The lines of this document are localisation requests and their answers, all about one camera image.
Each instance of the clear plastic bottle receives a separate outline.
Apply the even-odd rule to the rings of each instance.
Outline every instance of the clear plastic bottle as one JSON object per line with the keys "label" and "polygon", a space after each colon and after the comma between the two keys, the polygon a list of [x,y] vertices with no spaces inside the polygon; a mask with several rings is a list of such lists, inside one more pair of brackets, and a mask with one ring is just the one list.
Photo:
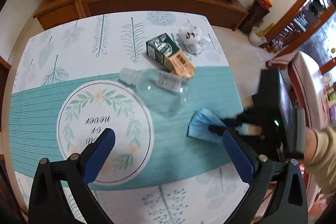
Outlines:
{"label": "clear plastic bottle", "polygon": [[186,103],[188,84],[162,70],[123,68],[119,79],[128,85],[135,85],[146,106],[159,114],[173,116]]}

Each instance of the trash bin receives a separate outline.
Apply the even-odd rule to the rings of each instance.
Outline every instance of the trash bin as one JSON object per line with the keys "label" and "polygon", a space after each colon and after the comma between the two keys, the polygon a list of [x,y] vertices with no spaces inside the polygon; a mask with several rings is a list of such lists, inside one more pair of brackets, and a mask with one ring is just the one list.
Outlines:
{"label": "trash bin", "polygon": [[269,13],[269,9],[262,7],[259,1],[260,0],[254,0],[251,8],[249,9],[249,14],[238,27],[238,30],[240,30],[244,35],[249,35],[252,28],[258,25],[264,16]]}

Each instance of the white tile floor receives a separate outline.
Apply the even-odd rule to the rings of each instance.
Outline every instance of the white tile floor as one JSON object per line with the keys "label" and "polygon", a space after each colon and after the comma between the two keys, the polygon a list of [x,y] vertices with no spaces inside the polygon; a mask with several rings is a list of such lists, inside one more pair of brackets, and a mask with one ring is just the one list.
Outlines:
{"label": "white tile floor", "polygon": [[274,54],[259,47],[253,47],[247,37],[230,29],[212,27],[222,46],[236,80],[243,106],[252,104],[251,96],[256,93],[260,70]]}

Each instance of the wooden drawer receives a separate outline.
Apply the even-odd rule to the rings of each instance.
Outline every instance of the wooden drawer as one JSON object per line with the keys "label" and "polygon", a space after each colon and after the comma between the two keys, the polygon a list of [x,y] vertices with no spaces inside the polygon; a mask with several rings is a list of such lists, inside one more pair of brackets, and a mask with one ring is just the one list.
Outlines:
{"label": "wooden drawer", "polygon": [[79,19],[72,4],[63,6],[38,17],[45,30]]}

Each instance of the plastic bag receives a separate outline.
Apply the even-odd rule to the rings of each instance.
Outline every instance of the plastic bag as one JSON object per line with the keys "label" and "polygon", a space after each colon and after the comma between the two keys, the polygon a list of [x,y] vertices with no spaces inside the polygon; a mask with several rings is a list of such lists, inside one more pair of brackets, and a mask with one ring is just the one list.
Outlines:
{"label": "plastic bag", "polygon": [[200,54],[204,51],[206,44],[210,43],[210,39],[203,36],[198,27],[188,25],[178,31],[179,39],[185,44],[189,53],[193,55]]}

